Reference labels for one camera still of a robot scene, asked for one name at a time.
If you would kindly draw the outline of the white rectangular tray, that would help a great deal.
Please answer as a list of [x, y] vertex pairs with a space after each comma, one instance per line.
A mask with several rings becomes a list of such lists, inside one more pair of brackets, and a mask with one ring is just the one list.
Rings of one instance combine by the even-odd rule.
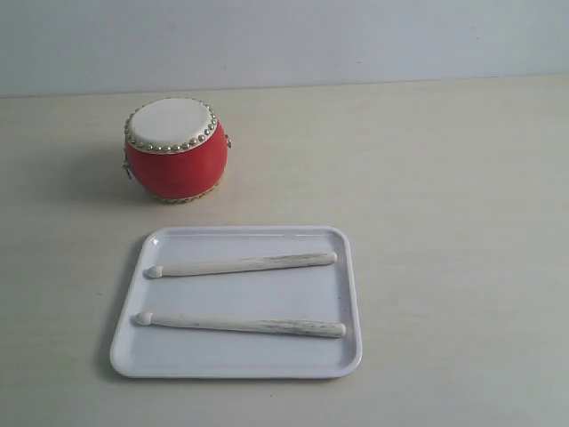
[[[334, 253], [328, 266], [148, 278], [154, 265]], [[141, 326], [136, 315], [338, 322], [341, 338]], [[132, 378], [337, 378], [362, 358], [347, 236], [329, 226], [171, 227], [141, 246], [109, 359]]]

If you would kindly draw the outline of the small red drum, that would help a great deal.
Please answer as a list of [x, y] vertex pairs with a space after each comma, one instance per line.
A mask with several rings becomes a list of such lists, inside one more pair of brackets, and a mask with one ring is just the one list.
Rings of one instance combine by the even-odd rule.
[[123, 168], [153, 197], [186, 203], [220, 183], [230, 147], [211, 106], [193, 98], [164, 98], [125, 120]]

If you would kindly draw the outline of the white wooden drumstick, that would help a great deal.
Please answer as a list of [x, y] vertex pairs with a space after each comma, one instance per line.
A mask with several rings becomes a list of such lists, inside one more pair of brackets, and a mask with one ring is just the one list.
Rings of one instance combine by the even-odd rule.
[[229, 331], [253, 334], [286, 334], [340, 339], [347, 333], [343, 323], [295, 319], [243, 319], [170, 316], [142, 311], [133, 317], [139, 326]]
[[228, 274], [261, 270], [285, 270], [332, 265], [337, 254], [309, 253], [244, 258], [228, 261], [194, 262], [180, 265], [154, 265], [144, 270], [146, 278], [192, 277], [202, 275]]

